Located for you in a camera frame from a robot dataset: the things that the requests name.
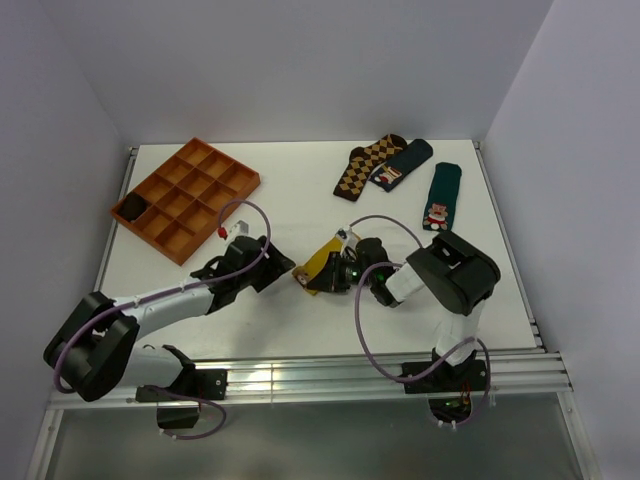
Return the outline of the yellow sock with character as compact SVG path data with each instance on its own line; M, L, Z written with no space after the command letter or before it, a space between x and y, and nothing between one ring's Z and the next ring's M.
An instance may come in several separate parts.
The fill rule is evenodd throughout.
M321 270L327 264L330 254L337 252L341 255L345 246L348 244L349 242L347 240L341 240L335 236L316 251L306 263L301 266L296 266L292 271L292 276L305 292L312 296L317 295L320 293L320 290L311 289L308 284L320 274Z

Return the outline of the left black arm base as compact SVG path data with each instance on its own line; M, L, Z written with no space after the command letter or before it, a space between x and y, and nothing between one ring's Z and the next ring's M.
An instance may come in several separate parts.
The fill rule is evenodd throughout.
M194 441L218 433L227 420L227 412L218 401L226 395L227 371L190 369L182 372L168 387L144 385L136 389L137 403L154 403L160 433L176 441ZM220 414L217 424L202 433L191 433L205 408Z

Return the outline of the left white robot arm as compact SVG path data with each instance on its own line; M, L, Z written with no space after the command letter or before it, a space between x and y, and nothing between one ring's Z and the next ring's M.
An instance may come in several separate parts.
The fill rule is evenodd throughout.
M86 295L43 353L56 389L87 402L118 385L172 399L195 395L207 386L193 360L172 345L139 348L137 341L184 319L216 313L247 287L261 292L294 266L266 236L240 235L224 254L167 290L116 299L99 291Z

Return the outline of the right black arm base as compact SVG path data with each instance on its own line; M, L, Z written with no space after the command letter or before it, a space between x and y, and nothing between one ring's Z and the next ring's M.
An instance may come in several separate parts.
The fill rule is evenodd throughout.
M453 424L470 418L473 412L471 394L489 392L491 386L490 370L484 360L473 353L457 366L444 362L430 375L412 380L404 385L408 395L449 393L446 398L429 400L433 416L444 423Z

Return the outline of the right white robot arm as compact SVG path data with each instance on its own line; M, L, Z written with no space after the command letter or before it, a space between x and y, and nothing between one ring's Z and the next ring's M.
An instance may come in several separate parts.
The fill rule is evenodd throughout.
M379 238L361 238L346 228L296 268L293 276L311 294L343 294L358 285L367 287L389 308L429 290L446 311L432 350L438 360L433 378L441 388L452 390L466 379L475 360L480 314L501 272L489 256L453 232L436 235L431 244L394 264Z

